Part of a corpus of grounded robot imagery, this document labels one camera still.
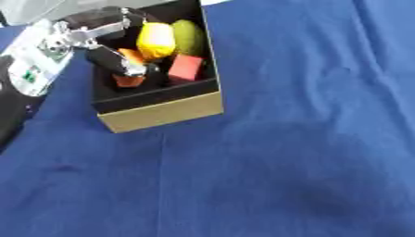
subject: orange toy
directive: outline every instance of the orange toy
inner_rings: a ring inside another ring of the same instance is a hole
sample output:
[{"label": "orange toy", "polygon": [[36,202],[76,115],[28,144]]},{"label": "orange toy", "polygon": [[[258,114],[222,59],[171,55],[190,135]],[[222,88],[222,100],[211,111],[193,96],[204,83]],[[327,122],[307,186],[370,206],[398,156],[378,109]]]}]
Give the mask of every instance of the orange toy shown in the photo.
[{"label": "orange toy", "polygon": [[[130,62],[137,65],[143,65],[145,63],[140,52],[132,49],[121,48],[119,52],[122,53]],[[113,75],[117,85],[122,88],[137,87],[143,83],[145,77],[121,77]]]}]

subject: green object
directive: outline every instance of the green object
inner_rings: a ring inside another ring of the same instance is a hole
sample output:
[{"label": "green object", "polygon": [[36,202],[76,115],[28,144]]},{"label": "green object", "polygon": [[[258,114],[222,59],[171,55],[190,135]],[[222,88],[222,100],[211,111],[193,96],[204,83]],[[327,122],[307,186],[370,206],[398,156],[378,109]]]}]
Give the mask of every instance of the green object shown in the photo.
[{"label": "green object", "polygon": [[34,80],[36,79],[36,76],[31,74],[30,71],[27,71],[26,74],[24,74],[23,79],[30,82],[30,83],[34,83]]},{"label": "green object", "polygon": [[205,50],[205,34],[190,20],[180,19],[172,25],[176,40],[176,52],[187,56],[202,56]]}]

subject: black box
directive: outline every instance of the black box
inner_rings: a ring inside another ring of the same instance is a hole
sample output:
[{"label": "black box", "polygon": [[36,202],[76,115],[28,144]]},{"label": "black box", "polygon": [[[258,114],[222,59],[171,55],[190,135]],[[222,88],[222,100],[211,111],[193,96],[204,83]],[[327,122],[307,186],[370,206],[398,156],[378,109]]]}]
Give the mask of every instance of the black box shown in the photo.
[{"label": "black box", "polygon": [[[219,75],[200,2],[178,0],[142,10],[165,23],[189,19],[198,24],[207,37],[205,64],[197,81],[169,85],[167,70],[171,62],[165,59],[160,73],[133,89],[117,88],[110,72],[95,67],[93,106],[98,117],[112,131],[123,132],[222,113]],[[131,28],[124,38],[102,43],[114,49],[136,49],[139,30]]]}]

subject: blue fabric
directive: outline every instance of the blue fabric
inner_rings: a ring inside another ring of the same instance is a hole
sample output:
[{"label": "blue fabric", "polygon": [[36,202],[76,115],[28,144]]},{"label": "blue fabric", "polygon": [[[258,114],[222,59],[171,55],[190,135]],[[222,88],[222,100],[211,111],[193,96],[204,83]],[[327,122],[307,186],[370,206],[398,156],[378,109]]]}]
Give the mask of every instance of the blue fabric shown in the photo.
[{"label": "blue fabric", "polygon": [[77,55],[0,158],[0,236],[415,236],[414,8],[207,7],[226,113],[124,134]]}]

